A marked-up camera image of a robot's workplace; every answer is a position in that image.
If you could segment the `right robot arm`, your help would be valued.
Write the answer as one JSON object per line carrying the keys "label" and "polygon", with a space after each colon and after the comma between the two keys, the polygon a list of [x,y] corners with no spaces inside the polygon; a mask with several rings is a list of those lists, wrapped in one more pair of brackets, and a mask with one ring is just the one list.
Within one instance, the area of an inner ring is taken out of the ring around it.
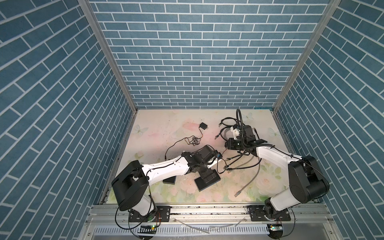
{"label": "right robot arm", "polygon": [[234,125],[230,127],[230,131],[233,137],[225,143],[228,150],[245,151],[260,160],[275,164],[288,173],[288,188],[265,200],[266,215],[280,213],[298,204],[306,204],[329,192],[329,181],[314,157],[294,155],[263,139],[257,139],[251,126]]}

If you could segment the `long black switch box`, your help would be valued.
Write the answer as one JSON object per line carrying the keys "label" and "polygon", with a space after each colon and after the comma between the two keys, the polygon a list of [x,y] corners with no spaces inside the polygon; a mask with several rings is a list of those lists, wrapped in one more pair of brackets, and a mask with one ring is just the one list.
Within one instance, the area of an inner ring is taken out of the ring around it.
{"label": "long black switch box", "polygon": [[169,177],[165,180],[163,180],[164,184],[174,185],[176,183],[176,176]]}

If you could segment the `black wall plug adapter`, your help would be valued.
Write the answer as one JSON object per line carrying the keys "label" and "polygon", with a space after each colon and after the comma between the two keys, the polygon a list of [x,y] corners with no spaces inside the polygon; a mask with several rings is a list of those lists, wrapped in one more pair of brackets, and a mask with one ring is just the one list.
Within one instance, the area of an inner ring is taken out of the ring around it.
{"label": "black wall plug adapter", "polygon": [[208,128],[208,125],[205,123],[200,123],[199,128],[202,130],[206,130]]}

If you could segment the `black network switch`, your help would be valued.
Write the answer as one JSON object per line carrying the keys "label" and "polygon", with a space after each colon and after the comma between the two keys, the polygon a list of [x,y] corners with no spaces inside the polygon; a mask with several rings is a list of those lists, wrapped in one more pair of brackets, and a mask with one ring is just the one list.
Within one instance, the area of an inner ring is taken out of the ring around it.
{"label": "black network switch", "polygon": [[218,172],[216,170],[209,169],[207,172],[203,173],[200,177],[195,179],[195,184],[199,192],[207,189],[208,187],[218,183],[221,180]]}

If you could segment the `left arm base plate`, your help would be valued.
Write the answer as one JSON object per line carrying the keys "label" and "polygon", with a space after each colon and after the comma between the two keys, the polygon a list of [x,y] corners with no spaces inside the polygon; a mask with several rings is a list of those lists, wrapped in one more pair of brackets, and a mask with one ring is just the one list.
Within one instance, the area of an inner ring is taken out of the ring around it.
{"label": "left arm base plate", "polygon": [[144,215],[141,215],[139,212],[132,210],[130,213],[129,221],[132,223],[140,222],[169,222],[171,214],[170,206],[157,206],[156,209],[153,209],[148,213],[145,211]]}

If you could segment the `aluminium front rail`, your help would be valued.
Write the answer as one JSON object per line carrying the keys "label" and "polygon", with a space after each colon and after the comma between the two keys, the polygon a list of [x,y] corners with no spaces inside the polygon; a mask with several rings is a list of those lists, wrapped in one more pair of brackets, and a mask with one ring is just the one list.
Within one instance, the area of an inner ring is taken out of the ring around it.
{"label": "aluminium front rail", "polygon": [[[152,222],[157,224],[231,224],[247,223],[331,223],[333,218],[325,204],[303,204],[283,211],[278,217],[267,218],[260,203],[235,204],[158,204],[159,213]],[[86,225],[122,226],[139,223],[139,215],[121,212],[117,205],[94,205]]]}

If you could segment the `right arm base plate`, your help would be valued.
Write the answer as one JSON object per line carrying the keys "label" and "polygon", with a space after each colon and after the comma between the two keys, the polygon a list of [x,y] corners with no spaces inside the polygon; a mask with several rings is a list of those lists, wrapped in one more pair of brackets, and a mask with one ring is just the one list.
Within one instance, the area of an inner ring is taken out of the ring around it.
{"label": "right arm base plate", "polygon": [[246,210],[249,213],[252,222],[262,222],[262,221],[289,222],[291,221],[291,216],[288,212],[288,209],[285,209],[283,211],[276,211],[271,206],[250,205],[246,207]]}

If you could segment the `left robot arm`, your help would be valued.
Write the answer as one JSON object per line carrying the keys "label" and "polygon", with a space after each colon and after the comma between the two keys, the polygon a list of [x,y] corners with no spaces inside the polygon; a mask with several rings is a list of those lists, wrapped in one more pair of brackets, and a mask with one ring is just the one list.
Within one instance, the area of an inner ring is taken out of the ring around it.
{"label": "left robot arm", "polygon": [[132,161],[112,181],[119,210],[133,209],[141,216],[154,211],[156,204],[145,195],[146,191],[151,185],[176,176],[199,173],[195,184],[201,192],[221,180],[212,166],[222,159],[220,152],[205,145],[161,163],[142,165],[138,160]]}

